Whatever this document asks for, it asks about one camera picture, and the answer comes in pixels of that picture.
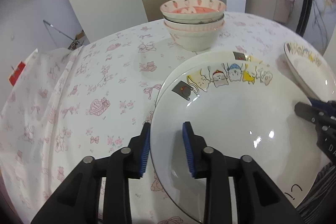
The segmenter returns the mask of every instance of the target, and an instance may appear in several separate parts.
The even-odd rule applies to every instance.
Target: round table
[[[284,43],[306,45],[305,40],[286,27],[255,15],[226,12],[225,21],[216,43],[207,51],[253,55],[296,83],[285,60]],[[68,63],[65,56],[62,61],[55,61],[58,58],[55,51],[44,55],[51,64],[47,83],[39,77],[43,66],[34,66],[38,59],[35,57],[28,64],[31,69],[22,74],[23,78],[32,79],[31,86],[17,83],[2,112],[1,131],[11,131],[11,135],[0,138],[0,150],[7,155],[6,161],[0,162],[1,170],[11,201],[24,223],[30,223],[83,157],[107,157],[139,135],[143,123],[152,119],[155,99],[165,78],[182,62],[200,54],[174,43],[163,20],[129,28],[81,47],[66,57]],[[46,91],[46,85],[51,85],[53,91],[50,88]],[[18,94],[23,91],[27,98],[23,96],[19,103]],[[43,99],[49,103],[40,103],[39,110],[46,114],[41,119],[34,118],[36,106]],[[25,117],[25,125],[18,129],[15,125],[18,118],[7,114],[13,109],[13,113]],[[169,199],[150,158],[144,177],[130,180],[129,185],[133,223],[194,223]]]

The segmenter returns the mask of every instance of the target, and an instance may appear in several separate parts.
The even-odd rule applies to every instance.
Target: floral tablecloth
[[[211,51],[254,55],[294,80],[284,42],[300,36],[258,16],[227,12]],[[169,73],[199,54],[179,47],[162,20],[139,25],[73,52],[34,54],[1,113],[0,166],[23,223],[35,214],[86,155],[106,157],[152,119]],[[133,223],[194,223],[169,199],[149,159],[130,180]],[[104,194],[105,182],[101,186]]]

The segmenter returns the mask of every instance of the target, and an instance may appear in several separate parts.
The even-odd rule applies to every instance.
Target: bowl rim
[[[163,16],[163,19],[164,19],[164,20],[167,20],[167,21],[169,21],[169,22],[171,22],[171,23],[174,23],[174,24],[194,25],[194,26],[197,26],[197,25],[207,25],[207,24],[215,23],[215,22],[218,22],[218,21],[223,20],[224,17],[225,17],[225,14],[223,13],[223,16],[221,16],[221,18],[219,18],[219,19],[217,19],[217,20],[214,20],[214,21],[212,21],[212,22],[207,22],[207,23],[182,23],[182,22],[175,22],[175,21],[169,20],[169,18],[166,17],[166,16]]]
[[[163,22],[163,24],[167,29],[171,29],[171,30],[177,31],[177,32],[187,32],[187,33],[192,33],[192,32],[201,33],[201,32],[204,32],[204,33],[206,33],[206,32],[218,31],[219,29],[221,29],[225,24],[225,20],[223,20],[223,23],[220,26],[218,26],[217,28],[214,28],[213,30],[208,30],[208,31],[182,31],[182,30],[177,30],[177,29],[174,29],[174,28],[171,28],[171,27],[167,26],[166,22]]]
[[[173,1],[176,1],[176,0],[169,0],[169,1],[166,1],[166,2],[164,2],[163,4],[161,4],[161,5],[160,5],[160,11],[161,11],[161,13],[167,13],[167,14],[173,14],[173,15],[176,15],[177,13],[166,12],[166,11],[163,11],[163,10],[162,10],[162,7],[163,7],[164,5],[166,5],[166,4],[169,3],[169,2],[173,2]],[[215,13],[221,13],[221,12],[224,13],[224,11],[226,10],[226,4],[225,4],[223,1],[221,1],[221,0],[217,0],[217,1],[219,1],[219,2],[222,4],[220,10],[215,10],[215,11],[208,12],[208,13],[202,13],[202,15],[205,15],[205,14],[212,14],[212,13],[215,14]]]

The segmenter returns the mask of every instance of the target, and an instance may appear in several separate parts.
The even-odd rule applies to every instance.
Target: pink bow print
[[[161,85],[161,84],[156,84],[155,86],[152,86],[151,88],[145,88],[145,89],[143,90],[143,92],[145,92],[145,93],[149,93],[149,97],[148,97],[148,99],[151,100],[153,89],[160,90],[161,88],[162,88],[162,85]]]
[[[97,136],[97,137],[95,137],[95,138],[93,138],[93,137],[91,136],[90,143],[93,143],[93,142],[98,143],[98,142],[99,142],[99,136]]]

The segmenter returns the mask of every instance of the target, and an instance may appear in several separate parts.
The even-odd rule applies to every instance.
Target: white plate
[[[322,101],[336,100],[336,77],[313,46],[286,42],[284,50],[292,73],[309,96]]]
[[[190,121],[195,134],[224,155],[251,155],[298,206],[320,167],[315,127],[294,113],[297,102],[310,104],[309,100],[266,64],[232,59],[222,59],[222,64],[189,70],[158,101],[151,124],[151,155],[164,190],[185,213],[203,220],[205,181],[191,177],[182,140],[182,124]],[[228,67],[235,67],[236,73],[228,74]],[[177,90],[186,92],[189,100],[172,91],[180,81],[184,84]],[[190,95],[185,83],[194,88]]]
[[[166,80],[162,84],[162,88],[157,95],[156,103],[159,101],[161,95],[167,89],[167,87],[174,82],[181,74],[190,70],[200,64],[208,62],[221,62],[222,60],[234,61],[241,60],[245,58],[247,61],[262,63],[262,60],[259,60],[251,55],[245,55],[241,52],[229,52],[229,51],[211,51],[197,54],[196,56],[185,60],[181,65],[174,69],[171,74],[168,75]]]

